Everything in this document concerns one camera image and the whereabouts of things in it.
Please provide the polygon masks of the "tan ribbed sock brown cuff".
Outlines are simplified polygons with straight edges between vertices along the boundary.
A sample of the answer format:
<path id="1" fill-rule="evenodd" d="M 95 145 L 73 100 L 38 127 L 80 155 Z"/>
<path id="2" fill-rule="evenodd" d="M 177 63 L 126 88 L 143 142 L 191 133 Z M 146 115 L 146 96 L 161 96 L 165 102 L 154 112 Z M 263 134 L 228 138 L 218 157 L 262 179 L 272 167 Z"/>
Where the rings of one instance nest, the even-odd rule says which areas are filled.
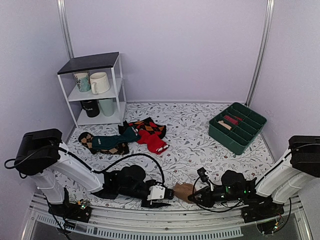
<path id="1" fill-rule="evenodd" d="M 176 183 L 173 187 L 174 195 L 179 198 L 180 200 L 192 204 L 193 202 L 188 199 L 188 196 L 190 196 L 193 193 L 193 185 L 190 183 Z"/>

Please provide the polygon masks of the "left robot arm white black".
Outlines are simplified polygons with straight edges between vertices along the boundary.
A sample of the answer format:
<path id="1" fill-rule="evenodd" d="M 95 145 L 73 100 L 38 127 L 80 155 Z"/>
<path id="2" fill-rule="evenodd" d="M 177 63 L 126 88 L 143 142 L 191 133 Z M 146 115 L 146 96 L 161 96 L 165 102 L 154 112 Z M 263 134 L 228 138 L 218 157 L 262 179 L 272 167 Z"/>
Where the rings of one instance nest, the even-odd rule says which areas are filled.
<path id="1" fill-rule="evenodd" d="M 165 201 L 174 197 L 191 203 L 191 194 L 196 191 L 190 183 L 167 188 L 162 168 L 158 169 L 160 181 L 146 180 L 145 170 L 136 164 L 120 170 L 112 170 L 111 166 L 95 170 L 68 150 L 62 132 L 56 128 L 25 133 L 16 157 L 6 160 L 4 167 L 32 178 L 63 217 L 70 217 L 75 210 L 68 201 L 68 191 L 57 183 L 54 171 L 79 183 L 95 197 L 113 200 L 118 195 L 128 196 L 140 199 L 143 208 L 167 206 Z"/>

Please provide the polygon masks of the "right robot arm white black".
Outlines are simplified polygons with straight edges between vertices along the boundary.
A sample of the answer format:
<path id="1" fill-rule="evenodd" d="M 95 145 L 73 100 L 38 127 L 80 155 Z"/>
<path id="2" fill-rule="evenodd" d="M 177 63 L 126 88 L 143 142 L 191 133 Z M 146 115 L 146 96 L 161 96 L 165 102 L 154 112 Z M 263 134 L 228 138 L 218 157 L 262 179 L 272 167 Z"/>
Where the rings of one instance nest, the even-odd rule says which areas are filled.
<path id="1" fill-rule="evenodd" d="M 245 205 L 261 204 L 258 213 L 269 218 L 292 195 L 320 176 L 320 138 L 294 135 L 281 158 L 260 178 L 246 180 L 244 175 L 227 170 L 216 185 L 202 167 L 197 173 L 206 187 L 193 191 L 188 200 L 211 208 L 216 203 L 240 201 Z"/>

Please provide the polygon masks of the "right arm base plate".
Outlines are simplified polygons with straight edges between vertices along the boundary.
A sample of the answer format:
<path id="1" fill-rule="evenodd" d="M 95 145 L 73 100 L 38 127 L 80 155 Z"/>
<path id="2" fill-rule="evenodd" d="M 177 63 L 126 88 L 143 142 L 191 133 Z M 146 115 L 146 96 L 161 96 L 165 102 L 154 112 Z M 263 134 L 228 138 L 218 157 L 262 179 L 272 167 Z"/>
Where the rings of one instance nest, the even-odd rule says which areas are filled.
<path id="1" fill-rule="evenodd" d="M 265 221 L 256 225 L 257 230 L 262 235 L 273 235 L 280 231 L 287 220 L 284 220 L 284 204 L 273 202 L 271 197 L 257 203 L 251 203 L 241 209 L 241 217 L 245 223 L 257 222 L 272 218 L 271 221 Z"/>

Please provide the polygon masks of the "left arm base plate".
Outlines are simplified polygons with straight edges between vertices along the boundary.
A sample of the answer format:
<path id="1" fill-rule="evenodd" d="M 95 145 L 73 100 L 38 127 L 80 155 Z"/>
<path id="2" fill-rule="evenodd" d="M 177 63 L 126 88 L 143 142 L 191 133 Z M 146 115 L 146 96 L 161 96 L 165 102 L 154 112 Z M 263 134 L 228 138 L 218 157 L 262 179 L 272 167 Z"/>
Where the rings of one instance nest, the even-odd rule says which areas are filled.
<path id="1" fill-rule="evenodd" d="M 79 200 L 77 202 L 69 201 L 69 192 L 64 187 L 64 200 L 61 204 L 48 203 L 50 214 L 62 217 L 64 220 L 74 220 L 78 222 L 88 223 L 91 217 L 92 208 L 89 201 Z"/>

